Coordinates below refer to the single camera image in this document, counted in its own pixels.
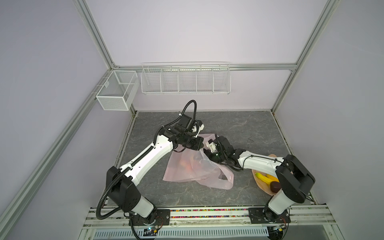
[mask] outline black bracket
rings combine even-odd
[[[249,218],[251,219],[252,224],[271,223],[271,222],[268,222],[264,218],[265,214],[263,213],[263,210],[264,210],[264,207],[250,207],[250,208],[248,208],[248,214],[249,214]],[[276,222],[274,222],[274,223],[284,223],[282,218],[284,218],[285,223],[291,222],[288,211],[284,210],[284,212],[280,215],[280,218],[276,219]]]
[[[161,222],[163,222],[163,226],[169,225],[169,219],[170,219],[170,210],[169,209],[157,209],[156,210],[156,219],[155,223],[153,225],[161,225]],[[140,215],[133,215],[132,219],[129,221],[129,224],[133,222],[134,226],[148,226],[144,224],[143,218]]]

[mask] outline plastic bag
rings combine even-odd
[[[215,139],[214,134],[200,134],[199,136],[204,138],[203,143]],[[179,145],[176,150],[182,149],[183,147]],[[172,152],[163,180],[168,182],[196,181],[207,187],[227,190],[233,187],[233,173],[226,166],[209,160],[203,149]]]

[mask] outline wire shelf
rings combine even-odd
[[[139,85],[136,71],[113,70],[96,98],[104,110],[129,111]]]
[[[219,94],[231,92],[229,65],[143,68],[144,94]]]

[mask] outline gray marble surface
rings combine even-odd
[[[147,147],[161,125],[177,117],[178,113],[139,113],[121,164],[129,162]],[[262,155],[288,154],[270,112],[197,112],[196,118],[204,123],[201,133],[225,136],[235,149],[243,148]],[[195,181],[163,181],[170,154],[160,159],[138,186],[140,193],[158,207],[265,205],[270,198],[257,186],[250,169],[233,171],[234,182],[230,190],[206,187]]]

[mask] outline yellow banana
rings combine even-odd
[[[258,177],[261,181],[265,182],[266,184],[271,184],[271,182],[274,182],[274,180],[265,177],[263,174],[256,172],[256,177]]]
[[[272,176],[272,175],[267,174],[266,177],[272,179],[272,180],[275,181],[275,182],[279,182],[279,179],[275,178],[275,177]]]

